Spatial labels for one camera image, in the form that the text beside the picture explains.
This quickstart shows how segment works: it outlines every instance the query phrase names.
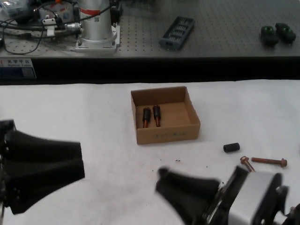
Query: label sticker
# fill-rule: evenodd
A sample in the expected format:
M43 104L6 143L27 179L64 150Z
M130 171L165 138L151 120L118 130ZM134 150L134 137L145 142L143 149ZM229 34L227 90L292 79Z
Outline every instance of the label sticker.
M0 78L36 78L31 59L1 59Z

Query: white table surface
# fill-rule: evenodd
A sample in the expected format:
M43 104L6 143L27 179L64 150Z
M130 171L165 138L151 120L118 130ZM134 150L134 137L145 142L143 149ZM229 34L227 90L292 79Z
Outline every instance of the white table surface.
M130 91L181 85L201 121L198 140L138 146ZM0 96L0 119L20 131L80 141L86 175L24 214L6 209L4 225L180 225L154 193L157 169L226 182L243 155L287 159L284 169L252 165L284 175L287 209L300 203L300 81L1 86ZM234 142L241 150L224 153Z

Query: metal cylinder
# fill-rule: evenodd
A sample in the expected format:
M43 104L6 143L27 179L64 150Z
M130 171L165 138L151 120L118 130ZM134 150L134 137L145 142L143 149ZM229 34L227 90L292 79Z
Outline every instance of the metal cylinder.
M80 18L98 14L110 6L109 0L78 0ZM113 39L110 10L82 21L82 39L89 42L109 42Z
M80 31L80 28L81 26L78 22L65 24L65 29L70 31Z

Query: screw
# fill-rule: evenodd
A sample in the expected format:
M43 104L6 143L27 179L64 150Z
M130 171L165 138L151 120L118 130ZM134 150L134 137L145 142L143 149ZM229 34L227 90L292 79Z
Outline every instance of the screw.
M240 163L245 164L249 171L256 172L252 165L249 163L248 157L243 156L242 158L240 158Z
M287 166L287 160L285 160L284 158L282 158L281 160L274 160L268 158L251 158L251 161L256 163L275 164L275 165L280 165L281 167Z

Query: robotic arm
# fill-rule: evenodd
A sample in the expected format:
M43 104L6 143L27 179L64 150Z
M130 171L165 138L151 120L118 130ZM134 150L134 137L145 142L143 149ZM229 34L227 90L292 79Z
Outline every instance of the robotic arm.
M229 181L183 176L167 168L158 171L156 191L177 211L185 225L273 225L285 213L288 187L282 175L248 172L237 166ZM300 205L282 225L300 224Z
M0 203L24 213L50 193L84 178L81 146L36 138L0 121Z

